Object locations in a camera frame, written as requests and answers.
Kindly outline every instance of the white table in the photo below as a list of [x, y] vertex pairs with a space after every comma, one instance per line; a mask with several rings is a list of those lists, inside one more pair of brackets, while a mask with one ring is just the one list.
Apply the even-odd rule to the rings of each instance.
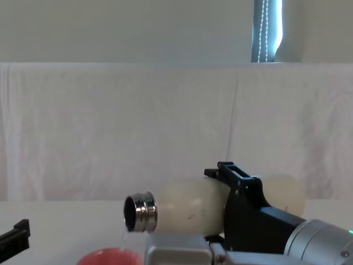
[[[119, 247], [124, 232], [123, 202], [0, 203], [0, 232], [30, 220], [30, 249], [4, 264], [71, 265], [85, 254]], [[310, 200], [304, 218], [353, 228], [352, 201]], [[130, 234], [126, 247], [143, 255], [146, 234]]]

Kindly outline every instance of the white bottle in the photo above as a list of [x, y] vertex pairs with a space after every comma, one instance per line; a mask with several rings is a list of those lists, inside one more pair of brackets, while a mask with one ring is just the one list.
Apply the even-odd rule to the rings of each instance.
[[[260, 177], [268, 203], [301, 216], [305, 196], [291, 176]], [[125, 224], [129, 231], [218, 235], [223, 232], [224, 208], [230, 188], [204, 177], [173, 183], [156, 192], [127, 197]]]

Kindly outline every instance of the black clamp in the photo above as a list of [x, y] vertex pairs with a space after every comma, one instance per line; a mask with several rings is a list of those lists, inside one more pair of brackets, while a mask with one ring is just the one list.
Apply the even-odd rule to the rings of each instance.
[[13, 229], [0, 236], [0, 263], [29, 249], [29, 220], [23, 219]]
[[224, 210], [224, 238], [206, 237], [231, 251], [283, 254], [293, 230], [305, 220], [272, 207], [263, 193], [262, 181], [246, 174], [233, 162], [219, 162], [204, 174], [231, 190]]

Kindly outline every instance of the robotic arm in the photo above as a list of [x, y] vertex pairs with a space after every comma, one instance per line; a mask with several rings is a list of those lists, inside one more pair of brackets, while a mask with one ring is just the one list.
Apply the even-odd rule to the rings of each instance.
[[224, 238], [151, 234], [145, 265], [353, 264], [350, 231], [272, 207], [261, 180], [232, 162], [219, 162], [205, 175], [231, 188], [224, 210]]

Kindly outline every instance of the white fabric backdrop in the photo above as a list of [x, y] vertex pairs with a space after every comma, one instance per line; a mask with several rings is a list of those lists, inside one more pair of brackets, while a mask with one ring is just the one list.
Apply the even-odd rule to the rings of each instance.
[[123, 199], [219, 160], [352, 198], [353, 65], [0, 65], [0, 196]]

